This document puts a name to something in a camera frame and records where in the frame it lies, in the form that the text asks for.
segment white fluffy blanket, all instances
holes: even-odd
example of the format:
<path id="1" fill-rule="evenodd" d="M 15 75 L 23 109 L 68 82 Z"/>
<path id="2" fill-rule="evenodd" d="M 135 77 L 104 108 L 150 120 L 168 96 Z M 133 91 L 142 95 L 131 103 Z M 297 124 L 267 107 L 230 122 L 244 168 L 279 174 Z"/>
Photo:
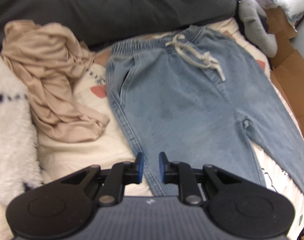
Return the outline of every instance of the white fluffy blanket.
<path id="1" fill-rule="evenodd" d="M 0 240 L 13 237 L 4 223 L 5 207 L 29 188 L 42 185 L 27 96 L 27 87 L 0 57 Z"/>

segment beige cloth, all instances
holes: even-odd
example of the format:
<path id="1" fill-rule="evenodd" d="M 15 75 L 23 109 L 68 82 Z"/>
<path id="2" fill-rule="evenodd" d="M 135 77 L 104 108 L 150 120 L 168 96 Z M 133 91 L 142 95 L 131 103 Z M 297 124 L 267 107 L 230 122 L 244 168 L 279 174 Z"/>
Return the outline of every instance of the beige cloth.
<path id="1" fill-rule="evenodd" d="M 57 23 L 12 21 L 6 24 L 5 34 L 2 58 L 28 87 L 36 126 L 61 142 L 96 140 L 109 118 L 77 103 L 71 88 L 93 63 L 94 54 Z"/>

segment screw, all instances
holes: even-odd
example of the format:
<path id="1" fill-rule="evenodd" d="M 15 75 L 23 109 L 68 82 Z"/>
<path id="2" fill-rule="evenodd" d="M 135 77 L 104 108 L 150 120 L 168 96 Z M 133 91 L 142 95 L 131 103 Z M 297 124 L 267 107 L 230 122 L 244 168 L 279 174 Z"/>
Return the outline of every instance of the screw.
<path id="1" fill-rule="evenodd" d="M 186 197 L 186 202 L 189 204 L 199 204 L 202 201 L 202 198 L 196 195 L 189 195 Z"/>
<path id="2" fill-rule="evenodd" d="M 102 204 L 111 204 L 113 203 L 115 198 L 111 195 L 104 195 L 99 198 L 100 203 Z"/>

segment gray ribbed surface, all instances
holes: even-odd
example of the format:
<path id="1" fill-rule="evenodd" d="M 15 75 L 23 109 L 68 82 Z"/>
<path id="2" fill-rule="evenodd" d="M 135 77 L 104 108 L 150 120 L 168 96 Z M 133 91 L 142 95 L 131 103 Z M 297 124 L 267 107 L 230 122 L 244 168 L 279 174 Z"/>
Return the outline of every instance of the gray ribbed surface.
<path id="1" fill-rule="evenodd" d="M 201 208 L 177 197 L 125 197 L 101 208 L 93 222 L 66 240 L 241 240 L 215 227 Z M 285 240 L 286 237 L 274 238 Z"/>

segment cardboard box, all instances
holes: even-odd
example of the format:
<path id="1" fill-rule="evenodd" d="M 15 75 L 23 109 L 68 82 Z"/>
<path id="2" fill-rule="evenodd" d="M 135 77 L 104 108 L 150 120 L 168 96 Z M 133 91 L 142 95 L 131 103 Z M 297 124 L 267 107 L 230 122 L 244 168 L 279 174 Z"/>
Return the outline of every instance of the cardboard box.
<path id="1" fill-rule="evenodd" d="M 266 14 L 269 32 L 275 34 L 278 45 L 271 59 L 271 80 L 292 108 L 304 137 L 304 59 L 289 41 L 296 32 L 281 8 L 266 10 Z"/>

